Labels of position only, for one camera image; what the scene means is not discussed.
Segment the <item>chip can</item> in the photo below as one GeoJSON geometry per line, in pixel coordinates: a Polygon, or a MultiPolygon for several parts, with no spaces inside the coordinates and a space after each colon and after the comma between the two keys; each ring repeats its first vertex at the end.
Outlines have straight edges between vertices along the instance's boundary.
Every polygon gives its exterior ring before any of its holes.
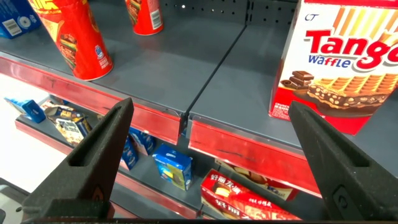
{"type": "Polygon", "coordinates": [[[113,63],[87,0],[29,0],[72,70],[82,80],[109,73],[113,63]]]}
{"type": "Polygon", "coordinates": [[[152,35],[163,29],[159,0],[125,0],[133,30],[139,35],[152,35]]]}

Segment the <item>product packaging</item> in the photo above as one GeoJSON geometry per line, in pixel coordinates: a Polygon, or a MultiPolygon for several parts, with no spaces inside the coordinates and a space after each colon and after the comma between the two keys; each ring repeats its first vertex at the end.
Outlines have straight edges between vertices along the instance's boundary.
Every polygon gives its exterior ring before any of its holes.
{"type": "Polygon", "coordinates": [[[122,159],[126,163],[126,166],[129,170],[131,170],[138,161],[138,153],[134,149],[132,145],[132,140],[129,136],[127,137],[126,143],[124,144],[122,159]]]}
{"type": "Polygon", "coordinates": [[[73,108],[67,106],[48,107],[44,113],[72,146],[77,146],[92,129],[85,115],[73,108]]]}
{"type": "Polygon", "coordinates": [[[0,9],[0,37],[13,39],[40,26],[27,0],[2,0],[0,9]]]}
{"type": "Polygon", "coordinates": [[[155,149],[156,141],[153,136],[132,127],[130,127],[129,134],[133,138],[134,148],[138,152],[148,156],[155,149]]]}
{"type": "Polygon", "coordinates": [[[301,0],[287,37],[269,114],[289,119],[305,103],[356,134],[398,82],[395,1],[301,0]]]}
{"type": "Polygon", "coordinates": [[[16,99],[4,98],[18,112],[33,122],[40,123],[45,119],[43,110],[34,100],[18,101],[16,99]]]}
{"type": "Polygon", "coordinates": [[[29,0],[74,76],[94,80],[113,68],[87,0],[29,0]]]}
{"type": "Polygon", "coordinates": [[[254,184],[262,187],[263,189],[266,189],[270,193],[273,193],[274,195],[279,196],[283,200],[292,200],[295,198],[295,196],[299,192],[297,189],[294,189],[287,185],[281,184],[278,181],[271,180],[267,177],[264,177],[262,175],[255,173],[255,172],[248,171],[247,169],[243,169],[241,167],[227,164],[219,159],[216,159],[216,163],[221,165],[225,169],[228,169],[228,170],[234,172],[235,174],[238,174],[241,177],[244,177],[247,180],[250,180],[254,184]]]}
{"type": "Polygon", "coordinates": [[[125,0],[127,12],[139,35],[152,35],[163,29],[159,0],[125,0]]]}
{"type": "Polygon", "coordinates": [[[201,200],[233,220],[300,220],[213,169],[201,184],[201,200]]]}
{"type": "Polygon", "coordinates": [[[50,99],[57,102],[57,104],[59,104],[59,105],[67,105],[69,103],[69,101],[64,100],[60,97],[54,96],[54,95],[50,95],[50,99]]]}
{"type": "Polygon", "coordinates": [[[162,144],[153,155],[160,176],[188,190],[192,184],[192,158],[162,144]]]}

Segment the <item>chocolate wafer image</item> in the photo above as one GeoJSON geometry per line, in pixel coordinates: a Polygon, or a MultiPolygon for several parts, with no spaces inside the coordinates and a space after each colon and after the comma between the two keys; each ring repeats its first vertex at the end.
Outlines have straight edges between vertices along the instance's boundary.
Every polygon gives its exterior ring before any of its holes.
{"type": "Polygon", "coordinates": [[[289,80],[280,81],[282,85],[287,88],[293,88],[295,90],[306,90],[308,89],[311,80],[314,76],[305,71],[294,71],[292,72],[292,77],[289,80]]]}
{"type": "Polygon", "coordinates": [[[304,81],[309,81],[309,80],[313,80],[313,75],[309,74],[306,71],[294,71],[292,72],[292,75],[296,78],[298,78],[299,80],[304,80],[304,81]]]}
{"type": "Polygon", "coordinates": [[[310,85],[308,96],[330,108],[379,107],[394,91],[398,74],[322,78],[310,85]]]}

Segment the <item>perforated metal panel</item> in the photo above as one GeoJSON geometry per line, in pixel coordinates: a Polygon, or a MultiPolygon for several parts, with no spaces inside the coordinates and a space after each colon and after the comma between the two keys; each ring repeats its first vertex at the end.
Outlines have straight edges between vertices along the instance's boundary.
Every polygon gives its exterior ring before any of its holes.
{"type": "Polygon", "coordinates": [[[245,23],[248,0],[160,0],[163,11],[245,23]]]}
{"type": "Polygon", "coordinates": [[[250,0],[247,24],[289,28],[296,4],[296,1],[250,0]]]}

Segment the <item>blue snack box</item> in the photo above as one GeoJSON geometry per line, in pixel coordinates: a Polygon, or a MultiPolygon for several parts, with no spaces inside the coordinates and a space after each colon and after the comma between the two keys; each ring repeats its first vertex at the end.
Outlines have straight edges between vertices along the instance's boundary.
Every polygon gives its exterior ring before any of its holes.
{"type": "Polygon", "coordinates": [[[43,110],[34,100],[18,101],[16,99],[4,98],[11,106],[15,107],[26,118],[40,123],[45,119],[43,110]]]}
{"type": "Polygon", "coordinates": [[[40,26],[27,0],[0,0],[0,37],[13,39],[40,26]]]}
{"type": "Polygon", "coordinates": [[[192,184],[192,158],[162,144],[153,155],[160,176],[188,190],[192,184]]]}
{"type": "Polygon", "coordinates": [[[129,170],[131,170],[132,167],[134,167],[134,165],[136,165],[136,163],[138,161],[138,154],[134,150],[132,141],[130,140],[129,137],[127,137],[126,143],[124,144],[122,159],[126,163],[129,170]]]}
{"type": "Polygon", "coordinates": [[[135,128],[130,127],[129,134],[137,143],[137,151],[144,155],[149,155],[155,149],[156,141],[153,136],[143,133],[135,128]]]}

